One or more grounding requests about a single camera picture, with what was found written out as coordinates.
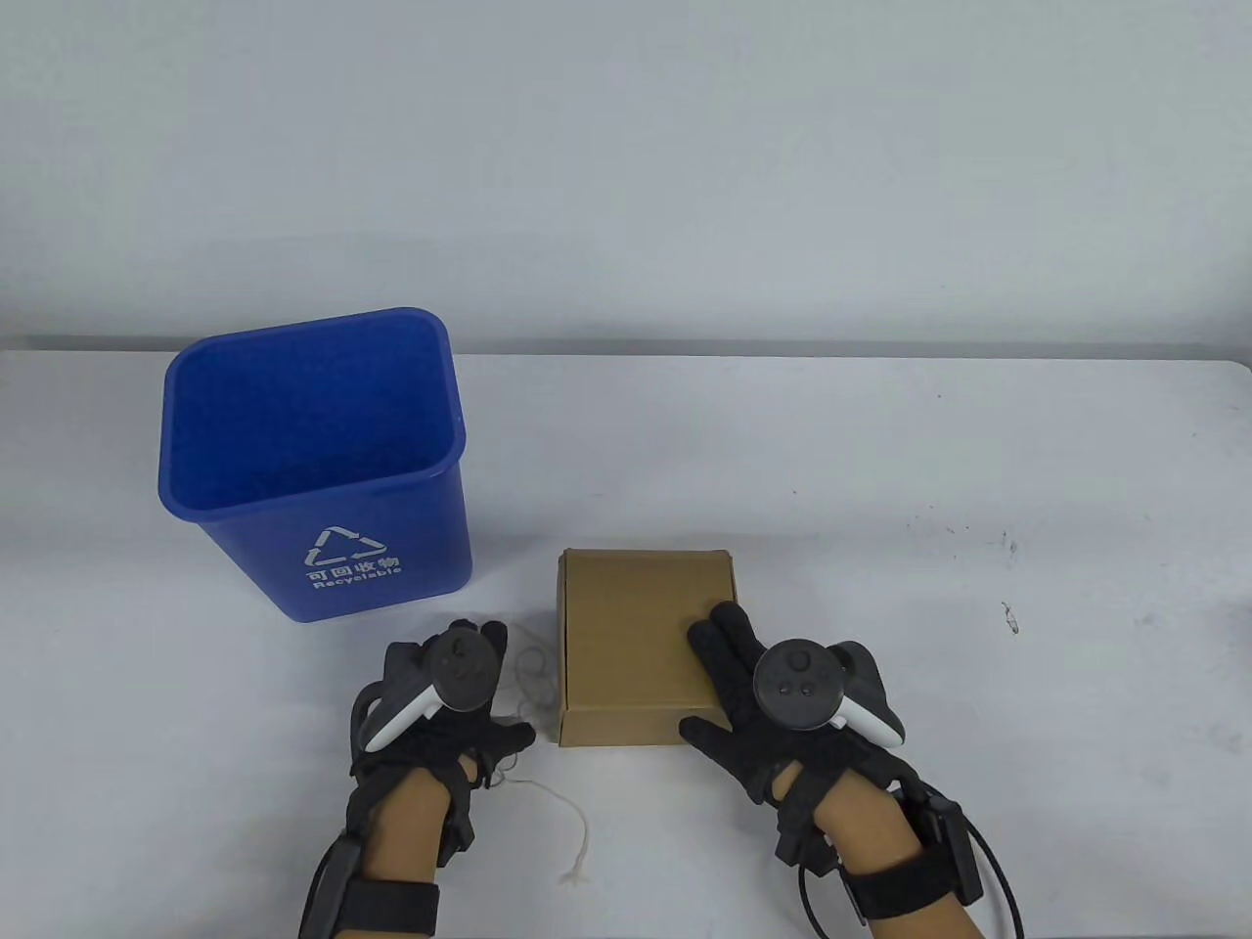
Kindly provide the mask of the person's left hand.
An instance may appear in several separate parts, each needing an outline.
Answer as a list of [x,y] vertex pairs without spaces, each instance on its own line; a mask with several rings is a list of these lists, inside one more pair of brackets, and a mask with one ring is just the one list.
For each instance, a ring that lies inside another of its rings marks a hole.
[[[426,715],[419,707],[406,727],[394,725],[422,692],[434,690],[429,677],[444,674],[439,662],[453,646],[467,649],[470,666],[491,654],[485,699],[470,710],[442,704]],[[417,770],[429,770],[434,780],[449,788],[449,826],[467,825],[470,793],[490,782],[500,760],[518,755],[536,739],[526,721],[500,722],[492,717],[506,654],[507,626],[498,621],[477,625],[457,620],[424,644],[388,645],[383,676],[361,690],[351,711],[351,775],[357,788],[347,809],[348,828],[363,828],[364,818],[394,793],[408,771]]]

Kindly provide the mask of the person's right hand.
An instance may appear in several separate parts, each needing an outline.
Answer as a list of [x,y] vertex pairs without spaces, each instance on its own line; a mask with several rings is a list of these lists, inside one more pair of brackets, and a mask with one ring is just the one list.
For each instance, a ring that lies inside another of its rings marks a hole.
[[911,769],[858,732],[833,727],[796,732],[765,715],[752,690],[752,676],[766,649],[737,603],[716,603],[707,618],[689,627],[689,644],[730,726],[684,717],[679,722],[680,737],[732,775],[752,803],[779,806],[788,791],[779,777],[793,765],[828,785],[839,782],[848,771],[879,788],[896,780],[908,785]]

